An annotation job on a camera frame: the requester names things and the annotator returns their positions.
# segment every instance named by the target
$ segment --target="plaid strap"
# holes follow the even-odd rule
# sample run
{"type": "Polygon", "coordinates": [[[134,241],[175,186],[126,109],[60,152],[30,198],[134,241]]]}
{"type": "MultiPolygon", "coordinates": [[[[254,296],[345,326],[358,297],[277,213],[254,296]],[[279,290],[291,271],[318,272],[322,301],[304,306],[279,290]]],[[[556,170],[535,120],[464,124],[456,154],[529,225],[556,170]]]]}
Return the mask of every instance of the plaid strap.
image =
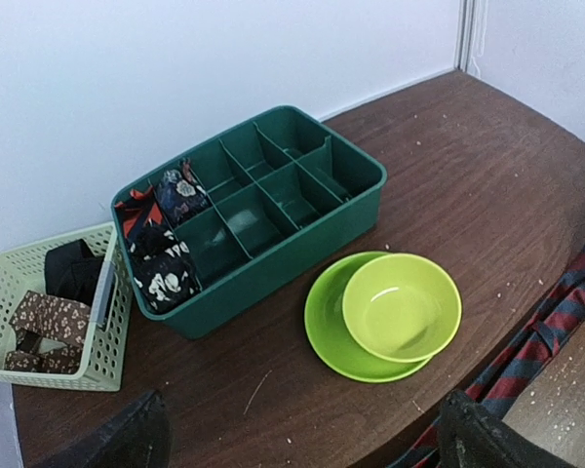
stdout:
{"type": "MultiPolygon", "coordinates": [[[[466,394],[502,418],[528,384],[566,344],[585,320],[585,245],[533,316],[516,333],[466,394]]],[[[439,418],[389,468],[437,466],[439,418]]]]}

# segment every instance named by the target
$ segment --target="wall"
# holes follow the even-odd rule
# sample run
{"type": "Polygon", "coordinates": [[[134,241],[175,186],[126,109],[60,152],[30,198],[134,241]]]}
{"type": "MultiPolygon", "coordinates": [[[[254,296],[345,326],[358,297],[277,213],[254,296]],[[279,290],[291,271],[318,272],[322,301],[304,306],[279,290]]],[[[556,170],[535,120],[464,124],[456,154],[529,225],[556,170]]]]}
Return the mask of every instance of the wall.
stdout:
{"type": "Polygon", "coordinates": [[[476,0],[468,72],[585,141],[585,0],[476,0]]]}
{"type": "Polygon", "coordinates": [[[452,68],[459,0],[0,0],[0,251],[270,106],[323,117],[452,68]]]}

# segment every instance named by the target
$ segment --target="green storage box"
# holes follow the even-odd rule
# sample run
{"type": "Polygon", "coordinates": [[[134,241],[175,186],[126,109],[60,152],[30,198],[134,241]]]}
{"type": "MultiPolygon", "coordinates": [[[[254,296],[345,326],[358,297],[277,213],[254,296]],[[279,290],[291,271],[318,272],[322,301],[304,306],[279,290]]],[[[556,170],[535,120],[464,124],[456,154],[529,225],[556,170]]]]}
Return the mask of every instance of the green storage box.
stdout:
{"type": "MultiPolygon", "coordinates": [[[[180,154],[121,190],[113,206],[186,158],[213,204],[175,228],[203,290],[157,315],[134,281],[133,288],[145,317],[188,338],[214,330],[371,229],[386,181],[371,156],[284,106],[180,154]]],[[[120,246],[129,259],[123,238],[120,246]]]]}

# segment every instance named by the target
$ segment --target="bowl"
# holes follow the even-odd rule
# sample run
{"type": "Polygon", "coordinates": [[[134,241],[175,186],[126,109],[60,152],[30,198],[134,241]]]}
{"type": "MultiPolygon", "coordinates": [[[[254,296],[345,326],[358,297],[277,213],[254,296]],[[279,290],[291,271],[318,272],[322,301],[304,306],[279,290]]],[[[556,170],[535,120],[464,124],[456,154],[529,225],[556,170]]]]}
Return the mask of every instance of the bowl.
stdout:
{"type": "Polygon", "coordinates": [[[344,322],[360,346],[387,361],[413,363],[442,351],[461,321],[461,299],[433,261],[393,253],[352,277],[342,299],[344,322]]]}

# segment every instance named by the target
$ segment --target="wooden table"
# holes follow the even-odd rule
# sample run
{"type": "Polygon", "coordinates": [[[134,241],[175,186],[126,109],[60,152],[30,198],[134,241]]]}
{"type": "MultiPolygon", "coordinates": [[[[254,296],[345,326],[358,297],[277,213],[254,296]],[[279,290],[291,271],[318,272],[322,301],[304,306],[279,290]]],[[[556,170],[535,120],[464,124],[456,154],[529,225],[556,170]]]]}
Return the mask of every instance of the wooden table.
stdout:
{"type": "Polygon", "coordinates": [[[386,461],[431,417],[419,409],[433,410],[491,359],[585,240],[585,144],[469,76],[450,73],[328,125],[388,170],[377,227],[205,339],[134,313],[118,394],[18,387],[25,460],[159,388],[175,432],[172,467],[386,461]],[[303,303],[328,264],[386,245],[442,264],[464,313],[456,339],[426,368],[369,385],[315,356],[303,303]]]}
{"type": "Polygon", "coordinates": [[[534,444],[585,468],[585,323],[520,396],[505,422],[534,444]]]}

